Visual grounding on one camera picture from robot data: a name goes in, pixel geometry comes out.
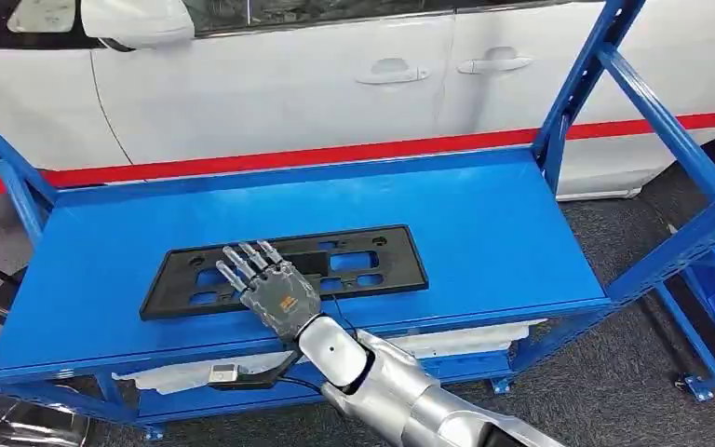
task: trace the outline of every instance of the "black plastic bracket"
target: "black plastic bracket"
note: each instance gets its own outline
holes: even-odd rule
[[[295,349],[275,368],[255,373],[240,373],[238,367],[234,364],[214,365],[207,385],[220,391],[272,388],[278,378],[283,376],[302,356],[303,353],[299,349]],[[225,380],[213,380],[221,373],[224,373],[228,378]]]
[[[308,279],[322,300],[428,288],[407,225],[269,239]],[[222,248],[166,253],[141,306],[143,320],[245,310],[234,288],[215,268],[227,264]]]

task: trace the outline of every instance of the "white car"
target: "white car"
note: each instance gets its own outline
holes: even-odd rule
[[[82,1],[0,0],[0,131],[39,168],[317,147],[330,159],[476,133],[468,146],[528,142],[602,7]],[[699,143],[715,139],[715,1],[650,0],[621,52]],[[567,142],[560,197],[630,196],[666,168],[640,120],[602,79]]]

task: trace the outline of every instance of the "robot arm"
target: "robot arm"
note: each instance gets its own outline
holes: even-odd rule
[[[341,413],[362,420],[396,446],[562,447],[516,417],[489,412],[442,389],[415,357],[382,338],[362,330],[352,338],[321,313],[318,294],[290,262],[266,241],[257,245],[264,256],[250,244],[239,244],[256,269],[230,247],[223,252],[239,274],[223,262],[218,269],[245,306],[322,372],[327,379],[322,395]]]

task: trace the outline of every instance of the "side mirror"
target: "side mirror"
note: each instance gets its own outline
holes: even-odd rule
[[[182,0],[82,0],[89,37],[129,48],[160,47],[193,39],[193,21]]]

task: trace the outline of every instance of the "car door handle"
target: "car door handle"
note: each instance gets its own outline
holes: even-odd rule
[[[426,68],[408,68],[407,70],[400,70],[395,72],[387,73],[368,73],[363,76],[357,77],[355,80],[360,84],[368,85],[380,85],[380,84],[398,84],[402,82],[415,82],[423,81],[428,78],[431,73],[429,73]]]
[[[533,58],[522,57],[514,59],[496,59],[490,61],[483,59],[471,59],[460,63],[456,67],[456,70],[465,75],[485,75],[494,72],[510,72],[512,70],[518,70],[519,68],[530,65],[531,62],[533,62]]]

